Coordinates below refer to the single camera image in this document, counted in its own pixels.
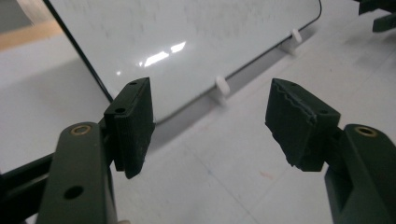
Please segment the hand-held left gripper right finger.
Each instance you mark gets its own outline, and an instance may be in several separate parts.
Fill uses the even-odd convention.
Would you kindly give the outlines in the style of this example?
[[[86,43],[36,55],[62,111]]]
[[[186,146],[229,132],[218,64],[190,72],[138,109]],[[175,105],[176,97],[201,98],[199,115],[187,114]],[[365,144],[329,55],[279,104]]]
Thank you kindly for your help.
[[[287,162],[304,172],[319,172],[325,142],[336,133],[341,114],[300,85],[273,78],[265,125]]]

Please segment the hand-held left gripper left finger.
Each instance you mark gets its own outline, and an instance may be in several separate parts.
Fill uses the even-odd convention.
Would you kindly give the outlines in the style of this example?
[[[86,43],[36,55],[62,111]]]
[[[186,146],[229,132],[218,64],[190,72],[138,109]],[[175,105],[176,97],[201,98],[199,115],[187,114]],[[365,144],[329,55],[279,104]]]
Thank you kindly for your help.
[[[105,111],[104,119],[116,170],[131,179],[142,170],[155,129],[149,78],[127,83]]]

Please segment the white whiteboard holder clip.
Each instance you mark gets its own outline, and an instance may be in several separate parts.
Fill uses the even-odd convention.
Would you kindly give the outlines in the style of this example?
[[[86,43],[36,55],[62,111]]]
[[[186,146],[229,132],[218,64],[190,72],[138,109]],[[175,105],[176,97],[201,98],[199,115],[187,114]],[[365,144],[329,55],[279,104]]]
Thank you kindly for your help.
[[[292,29],[291,36],[296,43],[300,44],[303,42],[302,36],[298,29]]]
[[[224,77],[222,76],[216,77],[215,84],[217,89],[223,96],[226,96],[231,92],[230,86]]]

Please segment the white table cover sheet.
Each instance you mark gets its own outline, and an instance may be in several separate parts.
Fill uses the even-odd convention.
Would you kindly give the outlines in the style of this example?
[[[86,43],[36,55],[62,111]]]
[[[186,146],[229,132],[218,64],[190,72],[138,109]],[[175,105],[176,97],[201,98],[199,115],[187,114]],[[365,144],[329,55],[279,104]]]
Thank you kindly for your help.
[[[396,29],[350,0],[322,0],[294,54],[273,49],[158,124],[142,173],[113,175],[118,216],[132,224],[332,224],[323,173],[290,166],[264,124],[271,80],[307,88],[343,124],[396,143]],[[6,47],[0,36],[0,172],[50,154],[60,132],[102,117],[107,99],[64,35]]]

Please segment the white whiteboard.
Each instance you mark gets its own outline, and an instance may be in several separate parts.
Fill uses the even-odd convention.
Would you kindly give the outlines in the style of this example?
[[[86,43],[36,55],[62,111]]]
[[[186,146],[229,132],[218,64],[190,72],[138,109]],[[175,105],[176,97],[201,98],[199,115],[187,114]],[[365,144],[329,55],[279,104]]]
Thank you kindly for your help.
[[[173,116],[302,30],[320,0],[43,0],[106,97],[150,80],[154,118]]]

